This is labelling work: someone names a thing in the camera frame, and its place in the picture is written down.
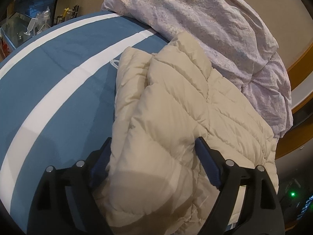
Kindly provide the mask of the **lilac crumpled duvet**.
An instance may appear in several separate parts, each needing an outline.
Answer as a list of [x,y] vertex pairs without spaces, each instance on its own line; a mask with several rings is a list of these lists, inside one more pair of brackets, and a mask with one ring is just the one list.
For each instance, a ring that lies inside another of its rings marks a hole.
[[291,84],[279,45],[244,0],[104,0],[101,8],[145,23],[168,40],[187,31],[276,137],[292,127]]

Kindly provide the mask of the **blue white striped bedsheet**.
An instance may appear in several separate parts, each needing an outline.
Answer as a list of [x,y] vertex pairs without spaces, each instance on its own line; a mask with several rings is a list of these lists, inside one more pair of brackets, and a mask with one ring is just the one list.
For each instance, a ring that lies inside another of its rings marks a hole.
[[1,62],[1,202],[21,230],[44,170],[86,159],[112,135],[122,52],[166,44],[151,27],[103,11],[52,27]]

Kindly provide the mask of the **cluttered side table items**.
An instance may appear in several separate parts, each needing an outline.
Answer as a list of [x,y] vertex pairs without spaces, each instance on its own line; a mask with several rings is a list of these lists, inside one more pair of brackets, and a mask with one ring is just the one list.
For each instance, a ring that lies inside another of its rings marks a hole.
[[9,3],[1,20],[1,48],[6,54],[49,28],[77,17],[80,6],[57,12],[54,3]]

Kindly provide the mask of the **wooden framed wall mirror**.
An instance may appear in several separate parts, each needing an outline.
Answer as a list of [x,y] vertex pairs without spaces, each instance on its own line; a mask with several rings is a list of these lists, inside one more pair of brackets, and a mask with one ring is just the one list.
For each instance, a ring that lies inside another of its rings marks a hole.
[[[312,101],[312,45],[287,69],[292,90],[292,114]],[[305,145],[312,139],[312,116],[278,141],[276,159]]]

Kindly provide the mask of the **beige quilted puffer jacket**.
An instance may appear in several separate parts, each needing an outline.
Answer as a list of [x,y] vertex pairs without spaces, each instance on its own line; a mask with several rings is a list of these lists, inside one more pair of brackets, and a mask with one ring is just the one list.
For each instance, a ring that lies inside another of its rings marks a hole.
[[248,99],[187,32],[158,53],[128,47],[116,79],[108,178],[94,193],[114,234],[197,234],[219,194],[196,156],[199,137],[274,188],[277,140]]

